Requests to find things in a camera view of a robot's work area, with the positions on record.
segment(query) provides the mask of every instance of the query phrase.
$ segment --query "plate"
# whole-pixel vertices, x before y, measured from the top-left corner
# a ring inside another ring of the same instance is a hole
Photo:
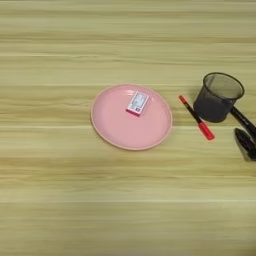
[[[149,96],[139,117],[126,111],[136,92]],[[123,84],[110,87],[96,97],[91,120],[98,134],[112,145],[144,150],[157,146],[168,136],[172,113],[158,93],[143,86]]]

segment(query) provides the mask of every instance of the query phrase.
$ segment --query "red marker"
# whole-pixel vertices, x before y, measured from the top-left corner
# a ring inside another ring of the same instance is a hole
[[[182,95],[179,96],[179,99],[185,105],[185,107],[190,112],[190,114],[194,117],[194,119],[197,121],[198,127],[200,128],[202,133],[205,135],[205,137],[208,140],[213,140],[215,138],[214,134],[210,131],[207,125],[200,119],[200,117],[196,114],[196,112],[189,106],[186,99]]]

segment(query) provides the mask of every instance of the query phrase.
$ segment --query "small box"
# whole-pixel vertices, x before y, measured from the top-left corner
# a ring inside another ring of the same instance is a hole
[[[135,116],[140,116],[148,102],[148,99],[148,95],[141,92],[135,92],[132,100],[126,108],[126,111]]]

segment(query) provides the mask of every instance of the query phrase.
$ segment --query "wooden table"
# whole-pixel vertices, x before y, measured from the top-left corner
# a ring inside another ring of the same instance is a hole
[[[208,142],[177,96],[234,75],[256,122],[253,0],[0,1],[0,255],[254,256],[256,164],[229,116]],[[160,146],[117,149],[90,106],[148,86],[174,114]]]

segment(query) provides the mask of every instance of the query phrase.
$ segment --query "mesh pen cup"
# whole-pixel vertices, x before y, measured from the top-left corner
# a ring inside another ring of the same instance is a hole
[[[236,78],[219,72],[209,73],[194,102],[194,110],[203,119],[219,123],[226,119],[235,102],[244,95],[244,87]]]

